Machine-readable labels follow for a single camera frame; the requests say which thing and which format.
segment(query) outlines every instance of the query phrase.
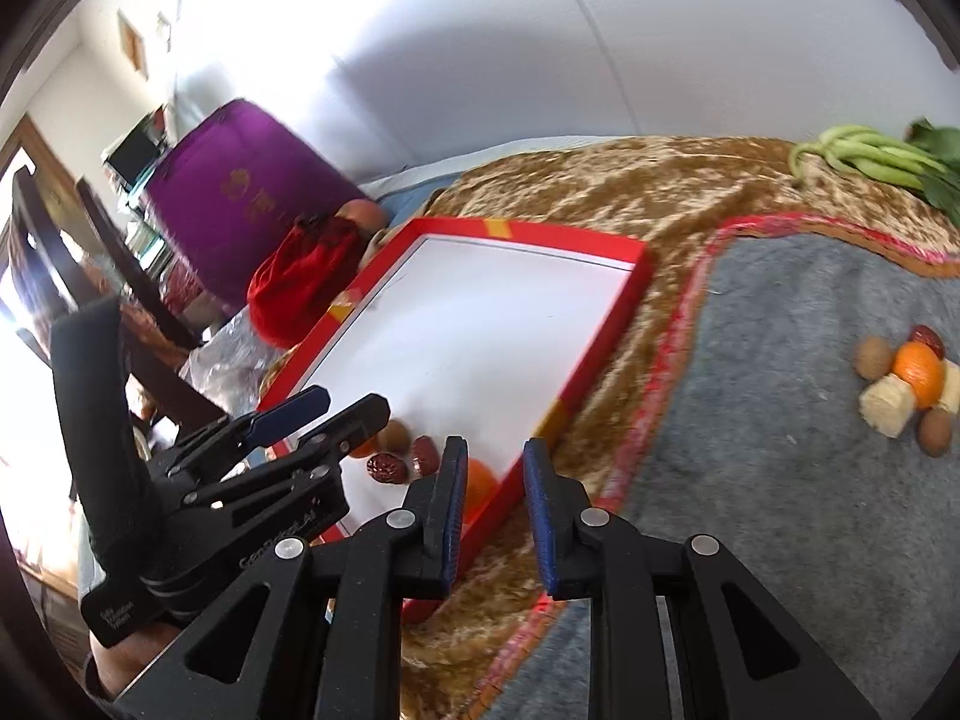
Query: gold plush blanket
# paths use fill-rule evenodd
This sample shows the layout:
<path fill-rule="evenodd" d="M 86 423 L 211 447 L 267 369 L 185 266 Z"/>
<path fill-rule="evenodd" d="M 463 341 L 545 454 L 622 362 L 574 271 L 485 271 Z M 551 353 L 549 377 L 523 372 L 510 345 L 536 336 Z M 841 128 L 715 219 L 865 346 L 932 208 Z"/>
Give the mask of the gold plush blanket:
<path fill-rule="evenodd" d="M 592 497 L 608 482 L 618 449 L 622 466 L 656 342 L 704 244 L 724 221 L 795 211 L 838 218 L 906 247 L 947 255 L 914 259 L 902 247 L 885 247 L 883 236 L 853 241 L 906 268 L 927 275 L 960 272 L 954 259 L 960 233 L 940 212 L 906 191 L 837 175 L 812 156 L 805 163 L 808 180 L 795 187 L 786 165 L 790 146 L 765 138 L 647 137 L 522 154 L 464 173 L 427 208 L 427 215 L 517 218 L 629 235 L 648 242 L 656 255 L 654 281 L 631 328 L 554 456 L 558 471 L 581 479 Z M 817 223 L 803 229 L 857 238 Z M 531 611 L 539 594 L 520 507 L 453 596 L 426 622 L 404 631 L 404 716 L 482 713 L 552 618 L 549 610 Z"/>

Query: gray mat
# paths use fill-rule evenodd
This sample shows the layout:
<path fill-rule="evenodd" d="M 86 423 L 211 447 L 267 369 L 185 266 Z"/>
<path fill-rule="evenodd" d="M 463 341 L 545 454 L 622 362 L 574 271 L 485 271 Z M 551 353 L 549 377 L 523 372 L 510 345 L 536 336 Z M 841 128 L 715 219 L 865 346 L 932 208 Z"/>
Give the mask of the gray mat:
<path fill-rule="evenodd" d="M 714 533 L 885 720 L 909 718 L 960 650 L 960 436 L 920 453 L 857 412 L 858 338 L 918 322 L 960 362 L 960 281 L 816 235 L 717 262 L 688 371 L 621 514 Z M 589 615 L 567 610 L 487 717 L 587 717 Z"/>

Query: wooden chair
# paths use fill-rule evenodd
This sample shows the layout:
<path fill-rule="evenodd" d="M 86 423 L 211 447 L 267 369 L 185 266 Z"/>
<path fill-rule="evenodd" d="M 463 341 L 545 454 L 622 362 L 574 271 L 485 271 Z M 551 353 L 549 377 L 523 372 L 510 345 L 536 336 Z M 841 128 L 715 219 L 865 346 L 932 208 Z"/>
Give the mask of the wooden chair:
<path fill-rule="evenodd" d="M 50 269 L 34 276 L 49 279 L 47 286 L 55 289 L 56 282 L 51 271 L 56 271 L 64 282 L 69 298 L 78 307 L 102 298 L 64 245 L 59 229 L 40 196 L 37 182 L 25 167 L 13 177 L 13 206 L 26 223 L 37 252 Z M 160 413 L 181 426 L 181 435 L 192 433 L 224 415 L 223 409 L 176 375 L 176 371 L 165 365 L 133 333 L 126 333 L 125 341 L 133 376 L 150 394 Z"/>
<path fill-rule="evenodd" d="M 182 346 L 184 349 L 197 348 L 200 340 L 166 307 L 160 298 L 157 285 L 151 281 L 150 276 L 147 276 L 136 257 L 133 256 L 133 252 L 127 248 L 123 238 L 120 237 L 120 231 L 107 215 L 107 209 L 85 178 L 77 182 L 77 194 L 100 243 L 104 245 L 113 264 L 117 266 L 127 282 L 133 297 L 157 321 L 160 332 L 177 346 Z"/>

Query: metal rivet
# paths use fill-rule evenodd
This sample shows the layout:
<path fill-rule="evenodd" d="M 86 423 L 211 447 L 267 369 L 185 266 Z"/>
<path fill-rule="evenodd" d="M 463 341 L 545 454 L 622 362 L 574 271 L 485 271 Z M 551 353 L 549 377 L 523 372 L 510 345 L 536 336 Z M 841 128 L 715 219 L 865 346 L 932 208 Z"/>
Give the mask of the metal rivet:
<path fill-rule="evenodd" d="M 706 555 L 707 557 L 716 555 L 720 551 L 720 542 L 713 536 L 693 536 L 693 539 L 690 539 L 690 546 L 698 555 Z"/>
<path fill-rule="evenodd" d="M 293 560 L 304 550 L 304 543 L 299 538 L 285 538 L 277 541 L 274 552 L 280 560 Z"/>
<path fill-rule="evenodd" d="M 580 512 L 580 522 L 592 528 L 600 528 L 610 522 L 610 513 L 606 509 L 597 509 L 592 506 Z"/>
<path fill-rule="evenodd" d="M 398 531 L 409 528 L 416 522 L 416 514 L 410 509 L 396 509 L 387 514 L 387 524 L 391 528 L 397 528 Z"/>

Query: white fabric edge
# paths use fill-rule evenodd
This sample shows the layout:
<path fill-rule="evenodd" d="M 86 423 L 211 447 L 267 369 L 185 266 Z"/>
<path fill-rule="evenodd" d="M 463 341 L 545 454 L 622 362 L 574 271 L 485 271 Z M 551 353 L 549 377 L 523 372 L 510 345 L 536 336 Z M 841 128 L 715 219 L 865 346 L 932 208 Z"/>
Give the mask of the white fabric edge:
<path fill-rule="evenodd" d="M 481 151 L 474 151 L 469 154 L 448 157 L 439 162 L 432 162 L 429 165 L 420 165 L 419 167 L 408 167 L 394 175 L 387 175 L 378 178 L 376 181 L 370 181 L 361 184 L 360 189 L 370 199 L 380 199 L 384 194 L 390 194 L 392 191 L 399 191 L 416 186 L 416 184 L 429 181 L 431 178 L 437 178 L 441 175 L 449 175 L 451 172 L 463 172 L 472 167 L 486 165 L 487 162 L 493 162 L 494 159 L 508 157 L 513 154 L 530 153 L 534 151 L 555 151 L 560 148 L 580 148 L 581 146 L 591 146 L 594 143 L 603 143 L 604 141 L 613 141 L 618 138 L 630 137 L 628 135 L 556 135 L 549 138 L 523 138 L 520 141 L 510 141 L 510 143 L 501 143 L 500 146 L 491 146 L 483 148 Z"/>

